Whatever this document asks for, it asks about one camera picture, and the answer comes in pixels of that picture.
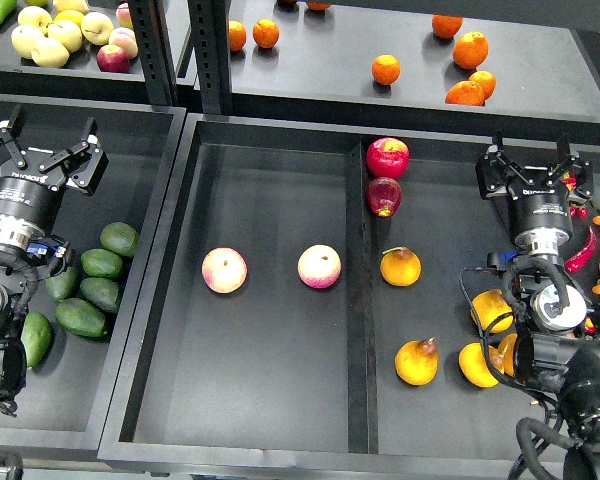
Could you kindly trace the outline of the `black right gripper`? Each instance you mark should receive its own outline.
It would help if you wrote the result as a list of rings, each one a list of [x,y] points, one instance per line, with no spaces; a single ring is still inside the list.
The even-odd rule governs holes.
[[[593,164],[571,149],[569,136],[556,143],[553,166],[519,165],[504,152],[503,132],[476,162],[483,199],[503,197],[508,232],[515,245],[563,245],[572,238],[568,196],[586,203],[593,196]]]

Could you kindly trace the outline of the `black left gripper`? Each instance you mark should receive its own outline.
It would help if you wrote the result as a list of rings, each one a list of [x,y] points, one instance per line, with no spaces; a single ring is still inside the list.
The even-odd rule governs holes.
[[[17,104],[0,122],[0,223],[14,221],[37,235],[49,234],[66,190],[93,195],[108,165],[108,157],[89,117],[81,139],[54,153],[30,147],[23,150],[19,137],[27,113]]]

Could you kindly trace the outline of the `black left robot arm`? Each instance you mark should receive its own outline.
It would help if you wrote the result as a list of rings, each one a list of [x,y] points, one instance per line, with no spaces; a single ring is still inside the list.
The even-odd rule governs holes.
[[[21,333],[29,302],[40,281],[74,259],[69,241],[52,232],[64,193],[93,194],[108,165],[95,119],[87,119],[75,145],[59,151],[22,147],[26,119],[15,106],[0,122],[0,412],[8,416],[26,384]]]

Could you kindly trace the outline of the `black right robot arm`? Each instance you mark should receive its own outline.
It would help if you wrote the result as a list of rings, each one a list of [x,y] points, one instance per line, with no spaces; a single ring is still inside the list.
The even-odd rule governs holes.
[[[565,453],[562,477],[600,479],[600,303],[572,277],[560,248],[573,236],[570,210],[593,195],[593,167],[559,139],[557,157],[516,162],[500,134],[475,165],[482,198],[505,205],[513,250],[489,255],[515,328],[511,373],[487,370],[543,408],[542,419],[516,426],[520,448],[510,477],[549,477],[541,454]]]

